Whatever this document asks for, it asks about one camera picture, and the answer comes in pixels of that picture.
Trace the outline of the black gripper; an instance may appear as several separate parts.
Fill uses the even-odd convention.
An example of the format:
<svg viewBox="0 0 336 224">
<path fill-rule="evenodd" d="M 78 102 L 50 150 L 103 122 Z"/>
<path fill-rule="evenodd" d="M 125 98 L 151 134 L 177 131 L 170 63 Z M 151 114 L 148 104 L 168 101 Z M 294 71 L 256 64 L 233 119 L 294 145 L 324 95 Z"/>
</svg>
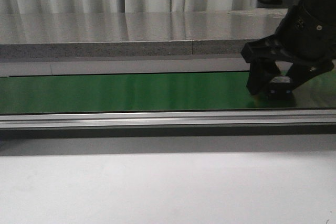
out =
<svg viewBox="0 0 336 224">
<path fill-rule="evenodd" d="M 278 61 L 292 64 L 286 73 L 290 90 L 333 70 L 335 0 L 301 0 L 288 10 L 273 35 L 247 43 L 241 54 L 250 64 L 247 89 L 251 95 L 281 74 Z"/>
</svg>

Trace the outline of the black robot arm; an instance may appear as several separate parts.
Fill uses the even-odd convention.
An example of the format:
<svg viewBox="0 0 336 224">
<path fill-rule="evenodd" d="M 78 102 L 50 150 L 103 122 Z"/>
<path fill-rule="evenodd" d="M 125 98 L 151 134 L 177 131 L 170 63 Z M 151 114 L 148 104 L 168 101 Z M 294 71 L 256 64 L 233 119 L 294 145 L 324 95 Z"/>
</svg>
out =
<svg viewBox="0 0 336 224">
<path fill-rule="evenodd" d="M 247 89 L 281 98 L 310 79 L 331 71 L 335 59 L 335 0 L 258 0 L 288 4 L 275 33 L 245 44 L 250 64 Z"/>
</svg>

